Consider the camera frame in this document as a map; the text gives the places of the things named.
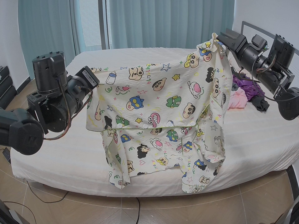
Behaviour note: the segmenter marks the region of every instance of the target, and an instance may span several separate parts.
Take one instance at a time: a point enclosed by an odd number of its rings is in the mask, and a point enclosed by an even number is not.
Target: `white bed sheet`
[[[74,75],[81,67],[134,67],[179,59],[191,49],[129,48],[84,52],[67,67]],[[265,87],[262,89],[271,95]],[[299,119],[284,120],[277,104],[271,102],[266,113],[247,103],[245,109],[226,113],[224,133],[226,159],[216,178],[204,189],[225,189],[270,171],[283,170],[299,155]],[[13,174],[55,188],[100,196],[185,195],[181,189],[179,167],[131,178],[120,190],[109,183],[107,163],[100,133],[85,129],[86,109],[72,122],[69,132],[57,141],[44,141],[31,156],[11,150]]]

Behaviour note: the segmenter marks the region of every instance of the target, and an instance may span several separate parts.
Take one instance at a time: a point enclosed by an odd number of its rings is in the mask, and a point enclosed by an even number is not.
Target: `purple clothing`
[[[252,83],[252,81],[248,81],[248,80],[239,80],[235,75],[233,75],[233,82],[236,83],[239,87],[241,87],[241,89],[243,89],[245,91],[246,97],[248,99],[248,101],[250,101],[254,96],[260,96],[260,93],[262,95],[264,95],[265,93],[262,91],[262,89],[260,88],[260,86],[258,84],[256,84],[256,87],[258,88],[259,92],[256,90],[256,88],[254,87],[254,84]]]

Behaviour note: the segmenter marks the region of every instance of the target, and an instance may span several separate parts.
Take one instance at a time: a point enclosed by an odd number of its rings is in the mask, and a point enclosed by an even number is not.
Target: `yellow star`
[[[180,79],[180,74],[175,74],[172,79],[174,79],[175,81],[176,80],[179,80]]]
[[[135,120],[137,123],[141,123],[142,122],[142,119],[141,118],[137,118],[137,120]]]
[[[211,42],[206,42],[206,47],[210,48],[211,47]]]

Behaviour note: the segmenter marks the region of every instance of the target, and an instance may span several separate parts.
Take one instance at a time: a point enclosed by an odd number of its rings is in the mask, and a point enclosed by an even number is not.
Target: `star print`
[[[211,42],[206,42],[206,46],[207,46],[208,48],[210,48],[210,47],[211,47]]]
[[[217,127],[216,127],[216,125],[213,125],[213,126],[210,126],[211,127],[211,130],[215,130],[216,131],[216,129],[218,129]]]
[[[144,90],[142,90],[142,91],[138,91],[138,93],[139,94],[145,94],[147,91],[144,91]]]
[[[179,80],[180,79],[180,74],[175,74],[172,79],[174,79],[174,81]]]
[[[168,71],[169,69],[171,69],[170,63],[168,63],[167,65],[163,64],[163,68],[161,70]]]
[[[142,119],[141,118],[137,118],[135,121],[140,124],[142,122]]]
[[[111,106],[109,106],[109,105],[107,105],[107,106],[108,106],[107,110],[114,111]]]

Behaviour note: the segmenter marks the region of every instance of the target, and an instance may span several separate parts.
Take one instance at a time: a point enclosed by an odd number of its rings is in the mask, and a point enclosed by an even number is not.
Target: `pile of clothes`
[[[243,78],[249,79],[249,77],[242,73],[239,76],[233,67],[231,67],[231,72],[233,74],[233,84],[228,108],[244,108],[247,101],[249,101],[257,110],[267,111],[270,105],[262,96],[265,93],[262,91],[261,87],[256,84],[256,87],[258,88],[257,91],[252,81],[243,80]]]

